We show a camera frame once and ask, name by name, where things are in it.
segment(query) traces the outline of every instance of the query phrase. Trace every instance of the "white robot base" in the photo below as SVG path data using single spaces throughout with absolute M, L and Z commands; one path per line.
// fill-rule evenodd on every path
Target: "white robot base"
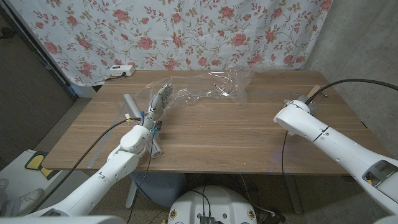
M 209 215 L 209 204 L 206 198 L 202 198 L 203 188 L 198 187 L 194 189 L 196 192 L 189 191 L 178 198 L 170 209 L 168 223 L 257 223 L 251 204 L 235 191 L 220 186 L 211 185 L 205 188 L 204 195 L 210 203 L 211 215 Z

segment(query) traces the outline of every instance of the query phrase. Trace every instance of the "yellow object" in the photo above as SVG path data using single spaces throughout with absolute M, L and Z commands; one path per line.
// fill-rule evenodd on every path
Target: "yellow object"
M 40 171 L 45 177 L 48 177 L 52 172 L 52 170 L 48 170 L 46 168 L 42 168 Z
M 39 167 L 40 167 L 40 164 L 41 164 L 42 161 L 43 161 L 43 159 L 44 159 L 44 156 L 43 156 L 43 155 L 35 156 L 32 160 L 30 160 L 30 161 L 28 162 L 28 164 L 26 164 L 26 169 L 35 169 L 35 170 L 38 170 Z

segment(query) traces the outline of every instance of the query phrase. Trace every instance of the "wooden table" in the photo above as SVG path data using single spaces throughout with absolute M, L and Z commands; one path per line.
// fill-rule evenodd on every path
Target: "wooden table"
M 174 75 L 191 77 L 200 73 L 203 72 L 140 71 L 132 77 L 106 82 L 51 150 L 43 166 L 71 169 L 104 130 L 124 119 L 123 114 L 128 110 L 121 110 L 123 94 L 141 91 L 143 97 L 135 100 L 141 110 L 146 110 L 149 102 L 145 94 L 148 90 L 143 91 L 146 85 Z M 246 88 L 248 102 L 244 105 L 229 99 L 203 98 L 194 105 L 167 111 L 160 132 L 164 153 L 151 161 L 149 170 L 281 174 L 285 131 L 272 119 L 284 106 L 284 99 L 296 99 L 307 95 L 314 85 L 326 84 L 328 82 L 319 72 L 257 73 Z M 390 156 L 334 89 L 326 93 L 328 98 L 320 100 L 316 117 L 364 147 Z M 106 162 L 108 154 L 130 129 L 130 125 L 124 123 L 113 130 L 92 169 L 99 169 Z M 83 159 L 78 169 L 87 169 L 101 143 Z M 147 155 L 141 159 L 137 171 L 146 170 Z M 286 139 L 284 172 L 346 174 L 337 163 L 300 136 Z

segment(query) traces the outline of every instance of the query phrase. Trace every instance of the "black cable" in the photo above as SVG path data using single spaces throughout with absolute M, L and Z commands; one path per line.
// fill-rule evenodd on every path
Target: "black cable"
M 287 131 L 285 134 L 284 145 L 282 146 L 282 176 L 285 175 L 284 172 L 284 151 L 285 151 L 285 143 L 286 143 Z
M 127 219 L 127 224 L 129 224 L 129 221 L 130 221 L 130 219 L 131 219 L 131 215 L 132 215 L 132 207 L 130 208 L 131 209 L 131 212 L 130 212 L 130 215 L 129 215 L 129 218 Z
M 259 205 L 259 207 L 261 207 L 259 189 L 257 189 L 257 186 L 256 186 L 256 195 L 257 195 L 258 205 Z M 261 213 L 261 210 L 260 210 L 260 209 L 257 209 L 257 214 L 259 214 L 259 215 L 258 215 L 259 218 L 260 218 L 260 213 Z
M 87 154 L 94 148 L 94 146 L 101 140 L 101 138 L 108 133 L 110 130 L 112 130 L 114 127 L 116 127 L 119 124 L 123 124 L 124 122 L 133 119 L 133 120 L 138 120 L 140 118 L 129 118 L 129 119 L 125 119 L 122 120 L 114 125 L 112 125 L 110 128 L 108 128 L 104 133 L 101 134 L 101 136 L 87 149 L 87 151 L 80 157 L 80 159 L 76 162 L 76 164 L 72 167 L 72 169 L 66 174 L 66 176 L 54 187 L 54 189 L 52 189 L 49 194 L 47 194 L 42 201 L 36 205 L 36 207 L 30 212 L 30 213 L 34 213 L 37 211 L 37 209 L 39 209 L 40 206 L 43 205 L 43 203 L 49 199 L 49 197 L 61 186 L 61 184 L 64 183 L 64 181 L 69 177 L 69 175 L 76 169 L 76 167 L 80 164 L 80 162 L 87 156 Z
M 151 223 L 155 220 L 155 218 L 158 217 L 162 212 L 169 212 L 169 211 L 163 210 L 163 211 L 159 212 L 159 214 L 157 214 L 157 215 L 150 221 L 149 224 L 151 224 Z
M 107 78 L 105 81 L 108 81 L 108 80 L 115 80 L 115 79 L 123 78 L 123 77 L 125 77 L 125 76 L 126 76 L 126 72 L 123 72 L 121 76 L 119 76 L 119 77 L 114 77 L 114 78 Z
M 363 82 L 363 83 L 373 83 L 373 84 L 377 84 L 377 85 L 382 85 L 388 88 L 392 88 L 393 90 L 397 90 L 398 91 L 398 86 L 395 86 L 393 84 L 390 83 L 386 83 L 386 82 L 380 82 L 377 80 L 368 80 L 368 79 L 363 79 L 363 78 L 348 78 L 348 79 L 344 79 L 344 80 L 339 80 L 336 82 L 333 82 L 327 86 L 324 86 L 323 88 L 320 88 L 316 93 L 314 93 L 306 102 L 306 105 L 309 105 L 311 103 L 311 101 L 314 99 L 315 96 L 317 96 L 319 93 L 321 93 L 323 90 L 326 90 L 327 88 L 333 86 L 333 85 L 337 85 L 340 83 L 344 83 L 344 82 Z
M 142 181 L 141 181 L 141 184 L 139 184 L 139 186 L 138 186 L 138 189 L 140 190 L 141 189 L 141 185 L 142 185 L 142 183 L 144 182 L 144 180 L 145 180 L 145 177 L 147 176 L 147 173 L 148 173 L 148 170 L 149 170 L 149 164 L 150 164 L 150 159 L 151 159 L 151 156 L 150 155 L 152 155 L 152 149 L 153 149 L 153 147 L 154 147 L 154 136 L 152 135 L 152 146 L 150 147 L 150 154 L 149 154 L 149 162 L 148 162 L 148 168 L 147 168 L 147 171 L 145 172 L 145 175 L 144 175 L 144 178 L 142 178 Z M 127 219 L 127 223 L 129 223 L 129 221 L 130 221 L 130 219 L 131 219 L 131 215 L 132 215 L 132 208 L 131 208 L 131 212 L 130 212 L 130 215 L 129 215 L 129 218 Z
M 206 189 L 206 185 L 203 188 L 202 195 L 201 195 L 201 201 L 203 202 L 203 215 L 205 215 L 205 189 Z
M 210 202 L 209 202 L 209 200 L 207 199 L 206 195 L 204 195 L 204 194 L 202 194 L 202 193 L 200 193 L 200 192 L 197 192 L 196 190 L 189 190 L 189 191 L 192 191 L 192 192 L 195 192 L 195 193 L 198 193 L 198 194 L 204 196 L 204 198 L 207 200 L 207 203 L 209 204 L 209 217 L 210 217 L 210 214 L 211 214 Z
M 144 178 L 142 178 L 141 184 L 139 184 L 138 189 L 141 189 L 142 183 L 144 183 L 145 177 L 147 176 L 148 170 L 149 170 L 149 165 L 150 165 L 150 159 L 152 158 L 152 149 L 154 148 L 154 136 L 152 135 L 152 145 L 150 146 L 150 154 L 149 154 L 149 162 L 148 162 L 148 167 L 145 172 Z

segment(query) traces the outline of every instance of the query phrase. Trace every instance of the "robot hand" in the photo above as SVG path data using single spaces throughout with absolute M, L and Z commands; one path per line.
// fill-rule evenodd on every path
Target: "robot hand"
M 171 83 L 166 83 L 152 98 L 148 105 L 148 110 L 145 113 L 141 125 L 148 130 L 151 130 L 155 121 L 158 120 L 170 102 L 173 87 Z
M 155 120 L 159 119 L 167 107 L 173 93 L 173 86 L 171 83 L 166 83 L 152 98 L 148 106 L 148 113 L 152 113 Z

